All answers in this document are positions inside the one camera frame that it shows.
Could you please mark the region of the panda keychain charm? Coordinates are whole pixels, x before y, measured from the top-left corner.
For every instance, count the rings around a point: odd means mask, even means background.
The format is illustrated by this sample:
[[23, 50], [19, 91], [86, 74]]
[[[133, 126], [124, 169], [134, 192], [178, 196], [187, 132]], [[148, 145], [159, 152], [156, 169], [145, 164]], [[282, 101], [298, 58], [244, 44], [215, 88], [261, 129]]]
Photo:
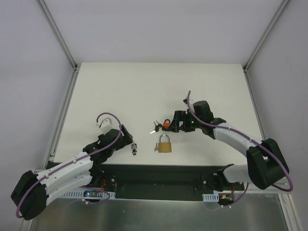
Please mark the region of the panda keychain charm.
[[137, 147], [138, 147], [137, 144], [133, 142], [131, 145], [131, 150], [133, 155], [137, 155]]

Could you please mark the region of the large brass padlock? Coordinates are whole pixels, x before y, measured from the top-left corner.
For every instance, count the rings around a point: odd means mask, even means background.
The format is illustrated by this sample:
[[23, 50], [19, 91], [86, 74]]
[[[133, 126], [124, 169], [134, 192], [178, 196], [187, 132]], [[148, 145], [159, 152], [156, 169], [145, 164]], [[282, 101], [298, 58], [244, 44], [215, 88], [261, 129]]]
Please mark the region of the large brass padlock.
[[172, 152], [172, 145], [170, 142], [170, 137], [167, 134], [162, 134], [159, 137], [158, 152], [159, 153], [171, 153]]

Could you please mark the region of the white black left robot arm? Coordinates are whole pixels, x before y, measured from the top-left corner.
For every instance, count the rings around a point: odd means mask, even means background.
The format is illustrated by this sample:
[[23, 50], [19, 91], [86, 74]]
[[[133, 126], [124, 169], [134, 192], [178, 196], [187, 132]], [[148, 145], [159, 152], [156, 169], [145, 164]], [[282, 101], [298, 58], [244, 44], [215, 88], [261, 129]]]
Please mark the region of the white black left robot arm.
[[38, 173], [25, 172], [11, 194], [17, 207], [16, 216], [31, 220], [63, 194], [82, 186], [99, 186], [103, 177], [100, 165], [130, 144], [133, 136], [122, 125], [98, 136], [97, 141], [68, 161]]

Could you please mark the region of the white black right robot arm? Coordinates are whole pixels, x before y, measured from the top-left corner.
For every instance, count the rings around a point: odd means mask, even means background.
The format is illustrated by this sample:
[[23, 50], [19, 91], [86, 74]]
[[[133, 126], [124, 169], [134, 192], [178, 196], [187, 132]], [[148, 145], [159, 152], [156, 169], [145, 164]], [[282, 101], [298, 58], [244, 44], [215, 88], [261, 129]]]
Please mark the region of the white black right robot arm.
[[294, 188], [277, 142], [271, 138], [255, 140], [233, 128], [226, 120], [214, 117], [207, 101], [189, 105], [186, 111], [175, 111], [172, 121], [163, 129], [174, 133], [200, 129], [203, 134], [229, 145], [246, 158], [245, 165], [228, 164], [207, 180], [213, 190], [221, 192], [240, 182], [252, 183], [262, 190], [273, 186], [291, 192]]

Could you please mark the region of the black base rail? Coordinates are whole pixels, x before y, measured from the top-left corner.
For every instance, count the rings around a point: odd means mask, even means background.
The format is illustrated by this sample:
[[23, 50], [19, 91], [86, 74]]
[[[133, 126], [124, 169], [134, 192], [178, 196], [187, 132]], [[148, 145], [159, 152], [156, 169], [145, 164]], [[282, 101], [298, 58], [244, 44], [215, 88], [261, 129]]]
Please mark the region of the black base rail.
[[218, 178], [222, 166], [94, 164], [87, 187], [115, 193], [117, 199], [202, 201], [214, 191], [244, 190]]

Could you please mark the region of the left aluminium frame post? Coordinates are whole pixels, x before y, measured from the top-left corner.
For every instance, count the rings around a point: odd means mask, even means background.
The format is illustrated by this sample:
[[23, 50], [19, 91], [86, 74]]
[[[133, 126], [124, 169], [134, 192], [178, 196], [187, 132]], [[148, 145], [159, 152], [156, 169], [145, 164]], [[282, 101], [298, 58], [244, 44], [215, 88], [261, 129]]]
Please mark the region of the left aluminium frame post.
[[39, 6], [40, 10], [42, 11], [42, 14], [44, 15], [55, 39], [57, 40], [61, 50], [63, 51], [66, 59], [68, 60], [70, 66], [74, 71], [78, 69], [78, 63], [75, 61], [65, 39], [62, 36], [62, 33], [46, 3], [45, 0], [36, 0], [37, 5]]

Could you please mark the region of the aluminium frame post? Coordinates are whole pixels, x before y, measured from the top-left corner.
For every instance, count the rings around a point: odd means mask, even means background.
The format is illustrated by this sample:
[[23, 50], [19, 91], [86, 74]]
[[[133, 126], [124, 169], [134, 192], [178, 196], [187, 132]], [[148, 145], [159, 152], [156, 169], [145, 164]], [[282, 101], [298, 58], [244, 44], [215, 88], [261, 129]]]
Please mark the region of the aluminium frame post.
[[283, 13], [285, 12], [288, 5], [291, 3], [291, 0], [282, 0], [276, 9], [274, 15], [270, 19], [269, 23], [267, 24], [265, 30], [263, 31], [260, 39], [258, 40], [256, 46], [252, 50], [252, 53], [250, 54], [248, 60], [243, 65], [243, 71], [244, 73], [247, 73], [248, 69], [252, 65], [253, 61], [256, 59], [258, 53], [264, 46], [266, 40], [269, 38], [272, 30], [275, 28], [276, 24], [278, 23], [279, 19], [282, 17]]
[[46, 3], [45, 0], [36, 0], [37, 5], [39, 6], [40, 10], [42, 11], [42, 14], [44, 15], [55, 39], [57, 40], [61, 50], [63, 51], [66, 59], [68, 60], [70, 66], [74, 71], [78, 69], [78, 63], [75, 61], [65, 39], [62, 36], [62, 33]]

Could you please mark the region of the right aluminium frame post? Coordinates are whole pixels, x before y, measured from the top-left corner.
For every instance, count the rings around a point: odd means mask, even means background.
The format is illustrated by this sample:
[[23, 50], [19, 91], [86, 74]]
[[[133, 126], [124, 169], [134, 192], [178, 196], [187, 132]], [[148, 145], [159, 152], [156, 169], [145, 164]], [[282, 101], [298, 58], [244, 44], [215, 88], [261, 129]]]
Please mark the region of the right aluminium frame post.
[[256, 46], [252, 50], [252, 53], [250, 54], [248, 60], [243, 65], [243, 71], [244, 73], [247, 73], [248, 69], [252, 65], [253, 61], [256, 59], [258, 53], [264, 46], [266, 40], [269, 38], [272, 30], [275, 28], [276, 24], [278, 23], [279, 19], [282, 17], [283, 13], [285, 12], [288, 5], [291, 3], [291, 0], [282, 0], [276, 9], [274, 15], [270, 19], [269, 23], [267, 24], [265, 30], [263, 31], [260, 39], [258, 40]]

